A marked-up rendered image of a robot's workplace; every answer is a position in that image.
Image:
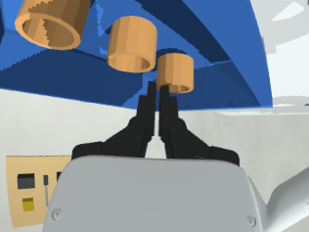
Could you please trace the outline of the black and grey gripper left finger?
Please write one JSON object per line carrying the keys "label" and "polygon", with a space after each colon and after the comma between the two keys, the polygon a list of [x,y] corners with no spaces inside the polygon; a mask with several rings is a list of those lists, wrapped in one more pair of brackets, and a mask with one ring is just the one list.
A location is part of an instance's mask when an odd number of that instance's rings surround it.
{"label": "black and grey gripper left finger", "polygon": [[155,97],[156,83],[149,81],[147,95],[139,95],[137,113],[128,125],[105,142],[76,145],[71,159],[89,155],[144,158],[148,143],[155,136]]}

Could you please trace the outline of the blue open crate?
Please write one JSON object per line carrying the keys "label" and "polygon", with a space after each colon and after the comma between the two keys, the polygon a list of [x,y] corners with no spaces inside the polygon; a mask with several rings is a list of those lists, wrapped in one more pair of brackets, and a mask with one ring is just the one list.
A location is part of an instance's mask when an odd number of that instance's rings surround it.
{"label": "blue open crate", "polygon": [[[194,90],[169,93],[178,111],[273,108],[265,43],[250,0],[91,0],[81,42],[71,50],[22,37],[15,24],[22,2],[0,0],[0,89],[137,110],[139,95],[147,95],[149,81],[156,83],[157,59],[179,53],[194,60]],[[111,27],[128,16],[156,28],[150,71],[107,63]]]}

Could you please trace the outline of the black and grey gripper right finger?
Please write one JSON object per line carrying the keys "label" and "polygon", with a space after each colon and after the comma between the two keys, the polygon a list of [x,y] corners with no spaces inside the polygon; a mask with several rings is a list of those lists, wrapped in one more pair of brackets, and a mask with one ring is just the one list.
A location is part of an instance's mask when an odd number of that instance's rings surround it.
{"label": "black and grey gripper right finger", "polygon": [[218,160],[240,166],[235,151],[210,147],[187,129],[186,122],[179,118],[177,97],[169,96],[169,85],[160,86],[158,136],[164,143],[167,159]]}

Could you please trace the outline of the bronze bushing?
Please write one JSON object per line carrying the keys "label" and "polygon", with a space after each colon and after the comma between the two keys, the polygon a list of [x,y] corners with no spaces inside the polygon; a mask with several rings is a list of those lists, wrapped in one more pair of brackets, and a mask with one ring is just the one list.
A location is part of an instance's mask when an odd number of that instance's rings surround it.
{"label": "bronze bushing", "polygon": [[171,53],[157,59],[156,89],[169,85],[169,93],[186,93],[194,89],[194,61],[184,54]]}
{"label": "bronze bushing", "polygon": [[23,0],[16,30],[39,46],[73,49],[81,42],[90,5],[91,0]]}
{"label": "bronze bushing", "polygon": [[107,63],[127,72],[144,72],[155,67],[157,31],[141,17],[122,17],[110,31]]}

